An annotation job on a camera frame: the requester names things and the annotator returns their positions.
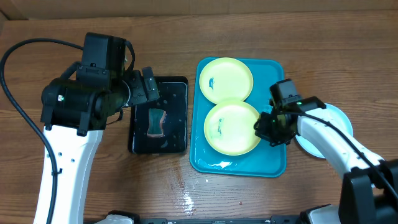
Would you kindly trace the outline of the green scrub sponge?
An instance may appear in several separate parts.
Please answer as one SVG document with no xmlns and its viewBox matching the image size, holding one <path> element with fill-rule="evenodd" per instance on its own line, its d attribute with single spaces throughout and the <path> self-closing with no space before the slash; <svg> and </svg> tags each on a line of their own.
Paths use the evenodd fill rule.
<svg viewBox="0 0 398 224">
<path fill-rule="evenodd" d="M 158 108 L 149 109 L 149 125 L 147 136 L 150 138 L 164 137 L 163 123 L 167 113 Z"/>
</svg>

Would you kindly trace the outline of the light blue plate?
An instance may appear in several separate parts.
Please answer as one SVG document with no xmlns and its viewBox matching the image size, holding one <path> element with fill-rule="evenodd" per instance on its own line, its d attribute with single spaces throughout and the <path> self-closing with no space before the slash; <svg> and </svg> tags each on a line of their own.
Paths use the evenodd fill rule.
<svg viewBox="0 0 398 224">
<path fill-rule="evenodd" d="M 351 136 L 354 136 L 353 127 L 347 115 L 334 105 L 328 103 L 326 103 L 325 105 L 326 108 L 330 111 L 330 116 L 335 120 L 338 126 L 344 128 L 345 131 L 349 133 Z M 306 151 L 307 153 L 309 153 L 314 157 L 325 159 L 323 154 L 311 142 L 304 139 L 302 136 L 296 135 L 295 138 L 304 151 Z"/>
</svg>

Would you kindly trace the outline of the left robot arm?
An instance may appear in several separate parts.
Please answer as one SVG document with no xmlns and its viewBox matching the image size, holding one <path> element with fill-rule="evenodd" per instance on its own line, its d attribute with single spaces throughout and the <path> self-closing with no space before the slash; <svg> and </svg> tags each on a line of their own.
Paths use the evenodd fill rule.
<svg viewBox="0 0 398 224">
<path fill-rule="evenodd" d="M 150 67 L 125 66 L 134 49 L 123 38 L 89 32 L 82 59 L 47 85 L 41 96 L 45 153 L 34 223 L 83 223 L 91 166 L 107 119 L 159 98 Z"/>
</svg>

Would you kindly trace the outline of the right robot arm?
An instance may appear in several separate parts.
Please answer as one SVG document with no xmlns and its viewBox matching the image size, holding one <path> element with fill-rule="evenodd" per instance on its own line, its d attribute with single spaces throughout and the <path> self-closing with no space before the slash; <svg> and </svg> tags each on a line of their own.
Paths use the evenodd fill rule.
<svg viewBox="0 0 398 224">
<path fill-rule="evenodd" d="M 386 161 L 338 127 L 326 104 L 302 98 L 291 79 L 270 88 L 270 113 L 261 113 L 256 136 L 272 147 L 301 136 L 313 144 L 342 178 L 340 203 L 305 210 L 297 223 L 397 224 L 397 161 Z"/>
</svg>

